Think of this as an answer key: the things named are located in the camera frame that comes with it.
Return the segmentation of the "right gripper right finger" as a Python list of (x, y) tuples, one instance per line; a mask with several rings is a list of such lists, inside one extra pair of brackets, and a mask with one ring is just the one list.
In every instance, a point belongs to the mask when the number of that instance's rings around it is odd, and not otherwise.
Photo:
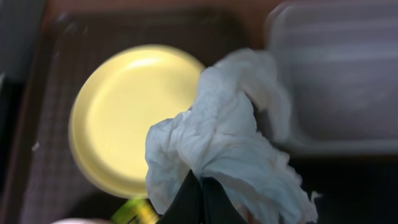
[(246, 224), (234, 208), (223, 186), (212, 177), (202, 179), (205, 224)]

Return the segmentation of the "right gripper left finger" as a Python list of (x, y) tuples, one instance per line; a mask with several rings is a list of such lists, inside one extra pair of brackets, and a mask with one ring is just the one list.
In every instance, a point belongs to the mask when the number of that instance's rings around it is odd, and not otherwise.
[(202, 204), (201, 185), (190, 170), (157, 224), (201, 224)]

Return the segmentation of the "green yellow snack wrapper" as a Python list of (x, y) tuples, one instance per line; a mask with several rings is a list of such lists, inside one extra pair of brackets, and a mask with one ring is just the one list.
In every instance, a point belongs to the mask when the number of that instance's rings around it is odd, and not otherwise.
[(133, 198), (123, 204), (111, 217), (114, 224), (156, 224), (159, 221), (146, 198)]

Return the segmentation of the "white tissue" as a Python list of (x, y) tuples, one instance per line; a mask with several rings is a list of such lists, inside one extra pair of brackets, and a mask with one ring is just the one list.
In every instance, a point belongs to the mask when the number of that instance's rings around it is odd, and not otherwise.
[(267, 112), (274, 141), (288, 138), (292, 106), (273, 55), (241, 49), (201, 73), (188, 111), (149, 129), (146, 188), (159, 214), (192, 171), (218, 180), (235, 206), (262, 223), (317, 221), (315, 203), (302, 190), (289, 155), (259, 132), (255, 110)]

